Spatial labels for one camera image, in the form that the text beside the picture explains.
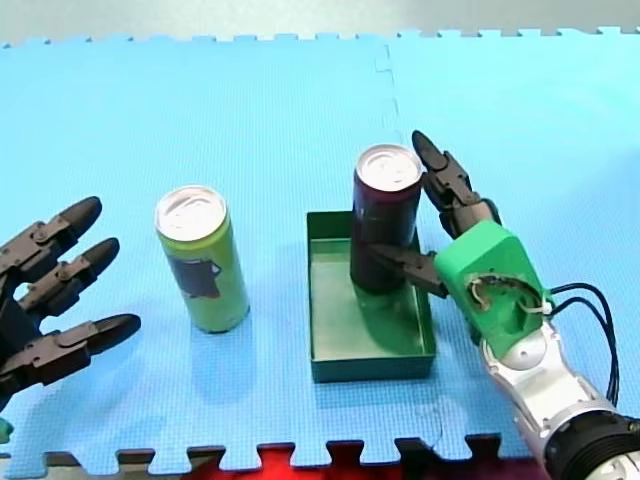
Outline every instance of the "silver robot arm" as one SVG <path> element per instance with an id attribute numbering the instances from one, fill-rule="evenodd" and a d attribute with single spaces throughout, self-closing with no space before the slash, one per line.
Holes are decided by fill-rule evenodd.
<path id="1" fill-rule="evenodd" d="M 565 360 L 544 321 L 499 361 L 486 342 L 487 371 L 515 409 L 514 422 L 554 480 L 640 480 L 640 424 L 621 416 Z"/>

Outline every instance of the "red floor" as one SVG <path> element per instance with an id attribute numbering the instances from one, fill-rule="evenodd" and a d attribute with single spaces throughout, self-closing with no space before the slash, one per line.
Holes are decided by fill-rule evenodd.
<path id="1" fill-rule="evenodd" d="M 252 472 L 222 472 L 218 462 L 205 464 L 184 480 L 546 480 L 547 476 L 532 460 L 502 461 L 478 458 L 465 462 L 431 461 L 429 465 L 409 465 L 413 460 L 391 466 L 361 467 L 360 446 L 330 448 L 333 463 L 318 469 L 292 469 L 289 447 L 260 450 L 263 467 Z"/>

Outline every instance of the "green box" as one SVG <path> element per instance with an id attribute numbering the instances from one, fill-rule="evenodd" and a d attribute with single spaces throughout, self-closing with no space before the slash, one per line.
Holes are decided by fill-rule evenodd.
<path id="1" fill-rule="evenodd" d="M 436 354 L 427 294 L 407 284 L 369 295 L 353 285 L 350 237 L 350 211 L 307 214 L 314 381 L 426 377 Z"/>

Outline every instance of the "robotic arm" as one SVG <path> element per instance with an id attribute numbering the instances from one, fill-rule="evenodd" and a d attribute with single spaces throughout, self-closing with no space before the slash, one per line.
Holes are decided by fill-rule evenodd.
<path id="1" fill-rule="evenodd" d="M 65 332 L 40 332 L 47 316 L 59 316 L 79 300 L 118 254 L 115 238 L 105 240 L 70 263 L 58 257 L 73 247 L 96 221 L 97 197 L 82 200 L 48 223 L 36 222 L 0 247 L 0 410 L 11 397 L 36 383 L 48 385 L 88 366 L 91 356 L 121 343 L 140 328 L 140 318 L 116 315 Z M 16 288 L 28 283 L 19 301 Z M 0 443 L 13 428 L 0 419 Z"/>
<path id="2" fill-rule="evenodd" d="M 602 294 L 586 284 L 544 289 L 518 238 L 502 227 L 493 202 L 473 191 L 453 156 L 441 153 L 421 132 L 414 132 L 412 141 L 426 167 L 424 190 L 454 241 L 427 255 L 373 245 L 377 260 L 432 294 L 453 297 L 487 372 L 513 404 L 520 434 L 551 478 L 640 479 L 640 422 L 615 408 L 615 334 Z M 579 297 L 555 306 L 553 294 L 579 287 L 599 296 L 606 320 Z M 608 333 L 612 381 L 607 396 L 570 368 L 551 323 L 553 315 L 576 302 L 588 304 Z"/>

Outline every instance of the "can lid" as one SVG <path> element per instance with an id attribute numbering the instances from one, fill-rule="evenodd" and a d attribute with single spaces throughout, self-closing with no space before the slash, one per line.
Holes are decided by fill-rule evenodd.
<path id="1" fill-rule="evenodd" d="M 156 206 L 156 229 L 178 242 L 193 242 L 214 233 L 224 222 L 227 204 L 207 187 L 187 185 L 167 193 Z"/>
<path id="2" fill-rule="evenodd" d="M 358 159 L 360 180 L 382 192 L 398 192 L 414 185 L 422 175 L 420 158 L 401 145 L 374 145 Z"/>

